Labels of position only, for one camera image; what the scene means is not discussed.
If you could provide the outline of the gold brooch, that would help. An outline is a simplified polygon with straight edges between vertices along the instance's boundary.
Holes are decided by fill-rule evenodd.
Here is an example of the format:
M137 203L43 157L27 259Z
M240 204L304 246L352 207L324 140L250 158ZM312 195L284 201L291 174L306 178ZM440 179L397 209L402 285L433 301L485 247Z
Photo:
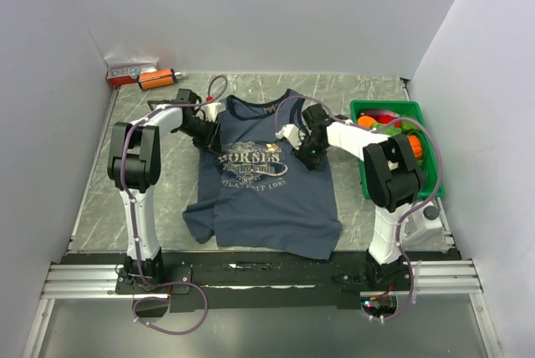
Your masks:
M280 153L281 150L277 144L266 144L266 151L269 153Z

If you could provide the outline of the blue sleeveless shirt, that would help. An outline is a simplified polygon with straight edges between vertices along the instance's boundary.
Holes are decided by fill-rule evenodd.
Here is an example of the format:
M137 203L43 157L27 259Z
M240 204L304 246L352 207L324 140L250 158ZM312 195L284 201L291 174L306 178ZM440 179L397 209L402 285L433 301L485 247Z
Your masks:
M197 201L182 213L198 243L219 247L270 248L327 260L342 224L328 162L310 171L275 136L280 125L303 127L304 100L292 89L254 104L234 95L219 114L222 154L200 151ZM277 144L280 153L269 153Z

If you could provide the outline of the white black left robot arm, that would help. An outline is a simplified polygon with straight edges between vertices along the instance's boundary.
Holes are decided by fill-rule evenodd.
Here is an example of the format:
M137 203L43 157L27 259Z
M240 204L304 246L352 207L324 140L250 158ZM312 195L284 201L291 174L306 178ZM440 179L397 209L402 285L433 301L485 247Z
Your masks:
M154 193L161 176L161 140L182 132L194 146L219 154L219 114L225 110L215 97L202 100L180 89L173 100L152 100L150 112L138 120L113 125L107 173L119 191L125 210L128 247L124 276L148 293L166 281L161 244L155 230Z

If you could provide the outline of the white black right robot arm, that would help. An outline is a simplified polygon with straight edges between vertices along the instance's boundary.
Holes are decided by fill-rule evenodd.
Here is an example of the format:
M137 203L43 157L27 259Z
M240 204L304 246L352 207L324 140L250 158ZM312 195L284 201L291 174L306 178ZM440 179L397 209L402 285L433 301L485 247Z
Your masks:
M366 188L375 204L374 232L366 251L364 280L373 289L385 289L403 275L402 231L422 187L425 174L417 163L409 137L384 135L351 120L330 117L320 104L303 112L308 129L283 125L276 137L284 139L309 170L324 162L329 147L364 163Z

